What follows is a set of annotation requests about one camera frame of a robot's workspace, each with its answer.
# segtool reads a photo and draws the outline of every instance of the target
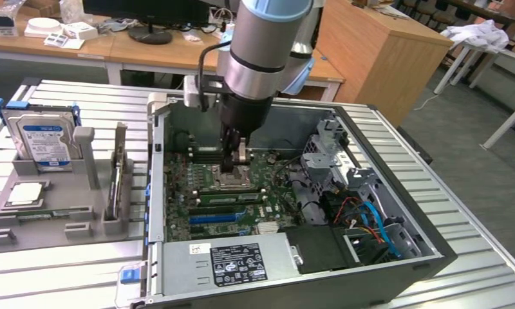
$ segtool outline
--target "red cable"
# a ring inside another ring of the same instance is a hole
[[[382,243],[382,238],[379,238],[376,232],[370,227],[367,227],[367,226],[364,226],[364,228],[372,233],[374,238],[378,239],[378,243]]]
[[[336,224],[336,222],[338,222],[338,219],[339,219],[340,214],[342,214],[343,206],[346,206],[346,203],[347,203],[348,200],[356,200],[358,202],[360,202],[360,200],[358,198],[354,198],[351,196],[343,200],[340,210],[338,211],[336,218],[334,219],[334,224]]]

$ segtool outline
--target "computer monitor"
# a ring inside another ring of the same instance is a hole
[[[169,32],[153,28],[153,24],[195,27],[208,24],[209,5],[199,0],[83,0],[83,4],[88,14],[148,23],[147,27],[133,27],[128,31],[132,39],[147,44],[167,44],[172,40]]]

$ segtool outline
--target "robotic arm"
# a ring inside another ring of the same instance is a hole
[[[196,80],[200,105],[208,104],[203,90],[219,94],[223,173],[250,161],[250,136],[266,122],[278,91],[300,92],[314,63],[323,5],[324,0],[240,1],[224,77],[203,76]],[[195,98],[187,95],[187,82],[184,91],[185,104],[193,106],[187,100]]]

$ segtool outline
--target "white cloth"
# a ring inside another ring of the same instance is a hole
[[[506,32],[495,27],[493,20],[462,27],[450,26],[440,34],[454,41],[451,49],[466,42],[490,53],[498,53],[509,43]]]

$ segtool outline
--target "monitor stand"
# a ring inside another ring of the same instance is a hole
[[[128,35],[137,42],[152,45],[168,44],[172,41],[172,34],[165,29],[153,28],[152,23],[131,28]]]

